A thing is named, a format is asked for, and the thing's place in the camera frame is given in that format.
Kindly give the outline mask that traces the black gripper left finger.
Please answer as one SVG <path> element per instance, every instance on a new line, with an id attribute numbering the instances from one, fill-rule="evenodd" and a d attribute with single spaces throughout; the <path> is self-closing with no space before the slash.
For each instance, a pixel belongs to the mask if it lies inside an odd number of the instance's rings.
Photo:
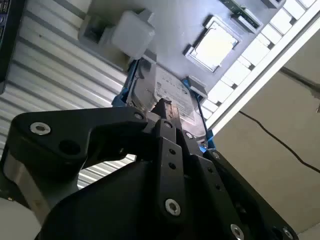
<path id="1" fill-rule="evenodd" d="M 4 174 L 37 220 L 62 200 L 135 162 L 182 162 L 175 123 L 135 107 L 29 112 L 10 126 Z"/>

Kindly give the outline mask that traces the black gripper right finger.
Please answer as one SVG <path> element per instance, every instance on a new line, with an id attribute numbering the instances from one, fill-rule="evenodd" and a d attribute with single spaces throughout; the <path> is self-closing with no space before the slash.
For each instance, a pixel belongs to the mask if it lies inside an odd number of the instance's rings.
<path id="1" fill-rule="evenodd" d="M 216 150 L 176 133 L 198 240 L 296 240 L 297 233 Z"/>

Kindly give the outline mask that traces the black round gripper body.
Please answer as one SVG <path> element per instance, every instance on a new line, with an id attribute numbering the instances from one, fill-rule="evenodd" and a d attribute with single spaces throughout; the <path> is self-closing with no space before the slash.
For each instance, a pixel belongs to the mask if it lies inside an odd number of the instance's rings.
<path id="1" fill-rule="evenodd" d="M 131 163 L 53 208 L 41 240 L 228 240 L 181 161 Z"/>

